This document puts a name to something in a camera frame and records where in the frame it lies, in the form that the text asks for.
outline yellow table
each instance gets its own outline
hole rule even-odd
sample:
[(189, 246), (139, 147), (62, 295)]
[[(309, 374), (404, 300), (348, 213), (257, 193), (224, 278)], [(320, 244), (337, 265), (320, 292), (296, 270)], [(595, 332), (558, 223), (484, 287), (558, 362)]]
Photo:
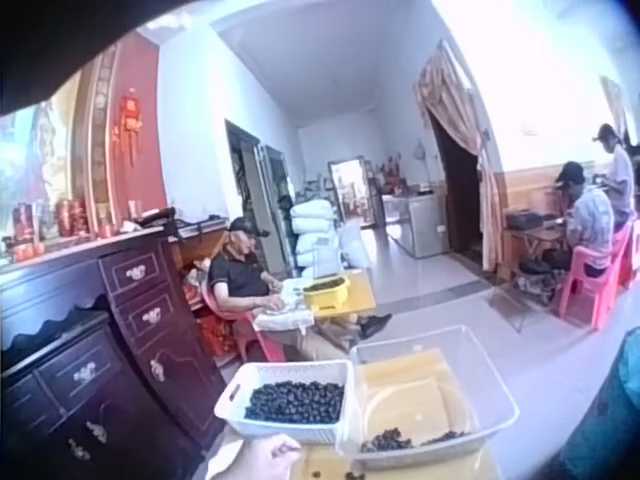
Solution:
[[(356, 367), (355, 374), (359, 381), (365, 382), (370, 391), (375, 388), (416, 384), (420, 380), (431, 377), (437, 377), (439, 384), (446, 386), (441, 390), (440, 405), (435, 401), (424, 405), (422, 400), (426, 398), (427, 392), (419, 386), (412, 393), (389, 396), (389, 401), (384, 408), (372, 410), (370, 413), (370, 421), (380, 424), (380, 428), (385, 428), (384, 423), (388, 418), (384, 417), (390, 414), (393, 425), (399, 426), (405, 432), (410, 430), (409, 425), (415, 423), (415, 401), (418, 401), (420, 405), (417, 408), (428, 412), (425, 417), (432, 417), (427, 422), (431, 426), (445, 421), (446, 429), (465, 430), (462, 425), (467, 423), (467, 417), (470, 415), (469, 406), (459, 392), (457, 380), (451, 373), (445, 358), (438, 350), (427, 350), (391, 360), (360, 365)], [(303, 459), (294, 467), (291, 480), (312, 479), (315, 478), (313, 476), (315, 472), (320, 472), (321, 479), (342, 480), (350, 471), (350, 467), (349, 462), (338, 456), (333, 446), (308, 446), (304, 449)], [(474, 454), (446, 462), (366, 472), (367, 480), (499, 480), (500, 478), (500, 470), (488, 447)]]
[[(343, 480), (349, 472), (349, 462), (339, 457), (332, 446), (304, 449), (303, 460), (293, 468), (291, 480), (312, 480), (314, 472), (320, 479)], [(488, 448), (467, 457), (433, 465), (366, 472), (367, 480), (500, 480), (502, 477)]]
[(348, 317), (351, 314), (368, 312), (376, 308), (369, 275), (364, 270), (347, 271), (341, 274), (349, 280), (347, 301), (338, 308), (325, 308), (313, 313), (316, 320), (333, 317)]

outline white plastic basket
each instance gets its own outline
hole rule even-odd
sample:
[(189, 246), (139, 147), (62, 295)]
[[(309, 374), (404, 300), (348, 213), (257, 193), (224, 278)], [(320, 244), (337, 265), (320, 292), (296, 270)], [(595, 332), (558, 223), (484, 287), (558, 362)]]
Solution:
[[(457, 391), (469, 407), (470, 423), (465, 436), (387, 452), (360, 452), (363, 438), (367, 385), (359, 378), (358, 365), (437, 349), (451, 370)], [(518, 406), (487, 353), (471, 330), (455, 326), (402, 340), (359, 345), (351, 350), (354, 381), (345, 393), (347, 402), (343, 422), (337, 433), (336, 451), (345, 459), (356, 462), (363, 470), (402, 468), (435, 463), (470, 454), (481, 449), (495, 434), (513, 424), (519, 415)]]
[(240, 367), (216, 403), (215, 414), (245, 437), (264, 437), (284, 433), (300, 443), (331, 444), (343, 421), (345, 398), (340, 408), (340, 420), (336, 424), (296, 425), (248, 420), (245, 411), (251, 394), (257, 388), (278, 382), (337, 383), (345, 387), (353, 381), (353, 367), (348, 360), (324, 362), (247, 363)]

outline white wall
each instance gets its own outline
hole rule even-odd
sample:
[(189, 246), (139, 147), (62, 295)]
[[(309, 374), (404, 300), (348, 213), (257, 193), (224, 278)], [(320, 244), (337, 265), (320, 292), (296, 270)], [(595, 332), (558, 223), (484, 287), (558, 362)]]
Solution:
[(590, 32), (561, 26), (542, 2), (435, 3), (474, 73), (504, 170), (606, 160), (591, 141), (612, 122), (599, 74), (619, 78)]
[[(443, 38), (449, 42), (467, 76), (472, 75), (455, 39), (431, 1), (405, 0), (404, 7), (393, 25), (388, 48), (383, 53), (376, 115), (387, 152), (402, 155), (401, 168), (409, 183), (439, 182), (444, 180), (440, 153), (431, 125), (425, 126), (420, 115), (413, 85)], [(482, 101), (478, 101), (477, 107), (481, 129), (487, 128), (491, 132)], [(418, 141), (425, 146), (426, 164), (413, 158)], [(500, 169), (495, 144), (489, 142), (487, 148), (490, 161)]]
[(638, 142), (640, 141), (640, 45), (612, 52), (611, 60), (620, 75), (620, 87), (635, 123), (636, 137), (632, 138), (632, 141)]
[(350, 113), (321, 120), (298, 130), (306, 178), (329, 175), (328, 163), (358, 155), (381, 165), (386, 159), (380, 127), (373, 112)]
[(208, 26), (160, 47), (158, 130), (169, 201), (188, 217), (241, 214), (225, 119), (284, 153), (296, 188), (304, 164), (296, 129)]

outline tiled floor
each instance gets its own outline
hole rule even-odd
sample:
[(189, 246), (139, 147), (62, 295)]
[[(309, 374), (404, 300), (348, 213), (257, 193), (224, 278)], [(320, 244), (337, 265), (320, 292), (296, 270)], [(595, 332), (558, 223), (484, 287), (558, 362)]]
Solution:
[[(503, 376), (520, 408), (514, 425), (491, 441), (506, 480), (528, 479), (566, 441), (608, 373), (627, 330), (640, 325), (640, 284), (623, 294), (598, 333), (531, 311), (520, 333), (492, 297), (488, 282), (440, 256), (413, 260), (373, 232), (365, 240), (374, 260), (379, 310), (394, 313), (372, 341), (466, 325)], [(199, 471), (201, 479), (204, 470)]]
[(416, 298), (477, 280), (461, 263), (446, 255), (414, 260), (382, 231), (364, 230), (373, 262), (371, 282), (378, 304)]

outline black beans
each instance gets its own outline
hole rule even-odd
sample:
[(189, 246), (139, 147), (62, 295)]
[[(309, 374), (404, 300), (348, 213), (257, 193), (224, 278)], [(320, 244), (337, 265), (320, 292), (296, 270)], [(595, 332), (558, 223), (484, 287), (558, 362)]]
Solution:
[(428, 442), (421, 443), (420, 446), (423, 447), (423, 446), (426, 446), (426, 445), (433, 445), (434, 443), (446, 442), (447, 440), (452, 440), (454, 438), (464, 437), (465, 435), (466, 435), (465, 432), (453, 432), (453, 431), (450, 430), (447, 433), (445, 433), (444, 435), (442, 435), (441, 437), (433, 438), (433, 439), (429, 440)]
[[(463, 435), (466, 434), (464, 432), (449, 431), (441, 437), (421, 443), (420, 446), (423, 447), (438, 442), (444, 442), (453, 438), (462, 437)], [(402, 439), (402, 433), (400, 430), (393, 428), (391, 430), (385, 430), (381, 435), (376, 435), (371, 441), (364, 442), (360, 447), (360, 451), (362, 453), (388, 452), (390, 450), (404, 450), (413, 447), (413, 441), (410, 438)]]
[(279, 382), (251, 394), (245, 418), (293, 424), (333, 424), (340, 419), (344, 387), (336, 383)]
[(326, 282), (318, 282), (313, 285), (303, 288), (302, 291), (306, 293), (320, 292), (322, 290), (329, 290), (331, 288), (337, 288), (344, 283), (344, 278), (338, 277), (333, 280), (327, 280)]

